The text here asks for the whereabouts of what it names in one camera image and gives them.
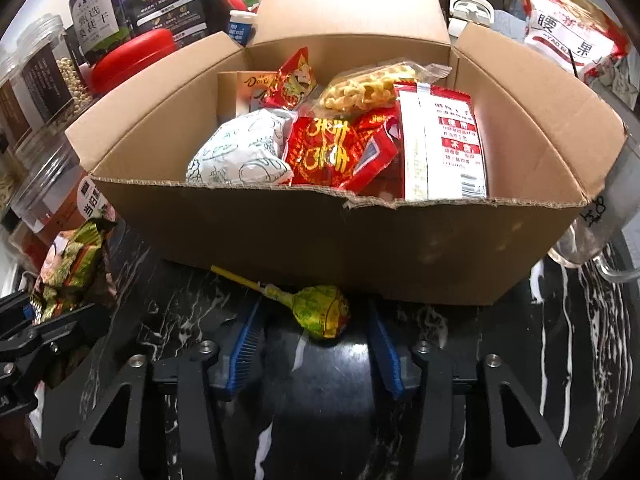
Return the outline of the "large cashew nut bag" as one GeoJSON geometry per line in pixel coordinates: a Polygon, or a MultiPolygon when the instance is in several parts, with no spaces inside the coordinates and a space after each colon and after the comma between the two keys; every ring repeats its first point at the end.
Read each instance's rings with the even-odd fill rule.
{"type": "Polygon", "coordinates": [[[624,58],[630,40],[589,0],[522,0],[524,44],[585,81],[624,58]]]}

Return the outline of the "glass mug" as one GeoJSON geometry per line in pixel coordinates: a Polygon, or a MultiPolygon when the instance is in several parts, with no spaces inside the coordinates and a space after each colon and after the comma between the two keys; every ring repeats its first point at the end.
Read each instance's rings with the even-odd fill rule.
{"type": "Polygon", "coordinates": [[[614,166],[605,179],[605,187],[582,208],[561,238],[549,249],[548,256],[567,268],[577,269],[592,261],[610,283],[638,280],[639,269],[615,270],[604,258],[605,245],[639,211],[639,143],[628,136],[614,166]]]}

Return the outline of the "open cardboard box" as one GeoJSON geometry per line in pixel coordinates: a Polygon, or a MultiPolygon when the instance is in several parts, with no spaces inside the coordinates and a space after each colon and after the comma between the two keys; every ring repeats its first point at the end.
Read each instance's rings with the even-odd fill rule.
{"type": "Polygon", "coordinates": [[[162,58],[67,139],[165,258],[273,285],[492,304],[590,200],[626,141],[575,76],[438,0],[262,0],[162,58]]]}

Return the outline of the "long red white packet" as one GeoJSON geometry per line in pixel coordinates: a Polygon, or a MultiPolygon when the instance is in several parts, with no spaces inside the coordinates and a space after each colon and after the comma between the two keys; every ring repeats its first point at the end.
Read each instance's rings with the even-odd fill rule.
{"type": "Polygon", "coordinates": [[[471,97],[457,90],[395,84],[404,200],[484,200],[486,166],[471,97]]]}

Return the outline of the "red canister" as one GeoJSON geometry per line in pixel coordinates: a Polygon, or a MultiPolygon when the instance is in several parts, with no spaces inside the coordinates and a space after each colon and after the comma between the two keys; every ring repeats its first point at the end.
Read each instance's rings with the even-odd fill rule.
{"type": "Polygon", "coordinates": [[[159,28],[134,37],[104,56],[91,69],[91,88],[103,96],[155,62],[178,50],[168,29],[159,28]]]}

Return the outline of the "mulberry jar dark label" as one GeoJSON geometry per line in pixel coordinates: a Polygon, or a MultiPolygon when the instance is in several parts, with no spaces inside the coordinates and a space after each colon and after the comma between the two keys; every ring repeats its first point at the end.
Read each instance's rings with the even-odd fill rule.
{"type": "Polygon", "coordinates": [[[96,65],[132,38],[124,0],[68,0],[82,55],[96,65]]]}

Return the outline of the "white kettle bottle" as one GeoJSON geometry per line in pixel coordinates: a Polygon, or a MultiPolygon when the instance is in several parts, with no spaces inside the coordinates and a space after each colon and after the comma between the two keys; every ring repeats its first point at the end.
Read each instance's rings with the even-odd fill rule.
{"type": "Polygon", "coordinates": [[[459,38],[469,23],[491,28],[495,24],[495,9],[491,3],[488,0],[449,0],[449,37],[459,38]]]}

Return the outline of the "blue white tube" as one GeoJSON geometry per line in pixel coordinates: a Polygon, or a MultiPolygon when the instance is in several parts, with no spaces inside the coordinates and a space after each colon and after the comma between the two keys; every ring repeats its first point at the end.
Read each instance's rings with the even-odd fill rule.
{"type": "Polygon", "coordinates": [[[231,10],[227,27],[228,36],[242,47],[246,47],[253,37],[257,14],[248,11],[231,10]]]}

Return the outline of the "red gold snack packet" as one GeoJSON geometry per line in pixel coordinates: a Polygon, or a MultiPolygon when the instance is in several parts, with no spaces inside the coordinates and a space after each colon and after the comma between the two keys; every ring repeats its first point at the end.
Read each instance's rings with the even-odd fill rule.
{"type": "Polygon", "coordinates": [[[354,120],[299,117],[283,158],[291,166],[289,185],[315,185],[362,192],[399,155],[399,118],[376,108],[354,120]]]}

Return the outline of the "gold chocolate box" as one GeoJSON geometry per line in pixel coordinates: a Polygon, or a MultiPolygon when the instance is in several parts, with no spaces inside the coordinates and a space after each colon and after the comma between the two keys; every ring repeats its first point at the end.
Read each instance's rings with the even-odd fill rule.
{"type": "Polygon", "coordinates": [[[217,119],[220,124],[262,107],[262,97],[277,75],[272,70],[239,70],[217,75],[217,119]]]}

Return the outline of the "white patterned bread packet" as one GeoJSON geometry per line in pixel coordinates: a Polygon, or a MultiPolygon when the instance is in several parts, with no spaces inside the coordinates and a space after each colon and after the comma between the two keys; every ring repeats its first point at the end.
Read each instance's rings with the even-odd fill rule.
{"type": "Polygon", "coordinates": [[[255,110],[224,122],[186,166],[186,182],[215,185],[280,184],[293,177],[284,160],[297,114],[255,110]]]}

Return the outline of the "waffle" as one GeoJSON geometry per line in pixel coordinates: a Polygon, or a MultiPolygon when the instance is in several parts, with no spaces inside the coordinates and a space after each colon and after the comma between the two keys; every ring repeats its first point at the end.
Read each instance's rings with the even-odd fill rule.
{"type": "Polygon", "coordinates": [[[340,73],[320,92],[311,113],[322,118],[346,118],[390,107],[396,99],[395,84],[434,84],[451,71],[449,65],[401,60],[340,73]]]}

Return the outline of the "yellow green lollipop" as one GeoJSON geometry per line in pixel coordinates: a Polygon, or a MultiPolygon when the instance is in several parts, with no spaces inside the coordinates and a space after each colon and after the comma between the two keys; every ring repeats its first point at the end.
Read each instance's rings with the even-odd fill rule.
{"type": "Polygon", "coordinates": [[[273,284],[250,281],[238,274],[224,270],[220,266],[211,266],[210,270],[288,307],[300,327],[316,339],[335,339],[343,333],[348,323],[348,303],[341,291],[334,285],[305,287],[292,294],[292,292],[285,292],[273,284]]]}

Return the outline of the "small red candy packet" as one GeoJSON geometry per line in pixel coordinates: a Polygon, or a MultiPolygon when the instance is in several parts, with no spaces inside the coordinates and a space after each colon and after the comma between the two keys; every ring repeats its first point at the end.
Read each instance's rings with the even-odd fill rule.
{"type": "Polygon", "coordinates": [[[265,108],[295,110],[316,85],[317,79],[309,63],[308,48],[302,47],[279,68],[260,104],[265,108]]]}

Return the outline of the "brown gold snack packet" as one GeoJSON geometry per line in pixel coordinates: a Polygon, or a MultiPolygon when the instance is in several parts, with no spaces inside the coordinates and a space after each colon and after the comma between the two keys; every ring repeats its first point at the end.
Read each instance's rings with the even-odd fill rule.
{"type": "Polygon", "coordinates": [[[107,237],[116,222],[92,218],[76,230],[61,231],[37,275],[30,304],[41,324],[88,304],[115,302],[107,237]]]}

